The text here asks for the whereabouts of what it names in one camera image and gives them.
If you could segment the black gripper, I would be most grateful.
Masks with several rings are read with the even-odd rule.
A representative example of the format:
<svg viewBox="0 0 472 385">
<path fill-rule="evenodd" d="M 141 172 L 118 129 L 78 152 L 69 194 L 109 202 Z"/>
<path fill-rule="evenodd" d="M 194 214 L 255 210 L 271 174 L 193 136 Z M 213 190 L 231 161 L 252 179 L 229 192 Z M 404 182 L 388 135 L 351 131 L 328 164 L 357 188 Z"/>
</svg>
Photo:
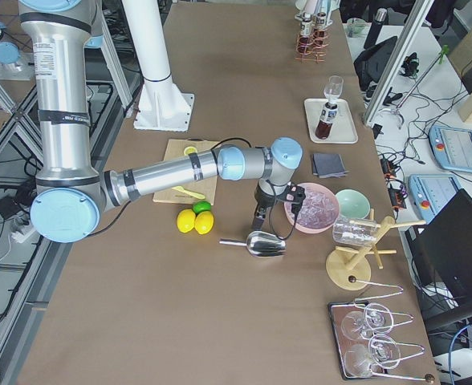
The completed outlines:
<svg viewBox="0 0 472 385">
<path fill-rule="evenodd" d="M 254 191 L 257 206 L 254 211 L 251 228 L 253 230 L 261 230 L 266 220 L 267 209 L 274 207 L 279 201 L 283 201 L 287 194 L 288 184 L 275 185 L 268 184 L 266 180 L 260 180 Z"/>
</svg>

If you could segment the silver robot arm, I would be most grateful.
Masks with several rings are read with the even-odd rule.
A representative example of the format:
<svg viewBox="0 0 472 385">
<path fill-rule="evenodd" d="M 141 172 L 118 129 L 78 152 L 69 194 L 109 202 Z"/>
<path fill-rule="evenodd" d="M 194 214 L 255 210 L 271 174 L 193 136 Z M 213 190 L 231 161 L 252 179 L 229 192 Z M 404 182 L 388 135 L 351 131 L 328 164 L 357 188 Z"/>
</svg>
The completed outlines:
<svg viewBox="0 0 472 385">
<path fill-rule="evenodd" d="M 252 226 L 260 229 L 279 201 L 298 212 L 305 197 L 291 180 L 303 150 L 289 137 L 269 147 L 226 144 L 175 160 L 123 172 L 97 172 L 91 163 L 84 49 L 99 42 L 97 1 L 21 1 L 21 26 L 33 42 L 42 133 L 43 166 L 31 224 L 45 238 L 70 243 L 96 231 L 103 212 L 144 195 L 212 176 L 255 179 L 257 206 Z"/>
</svg>

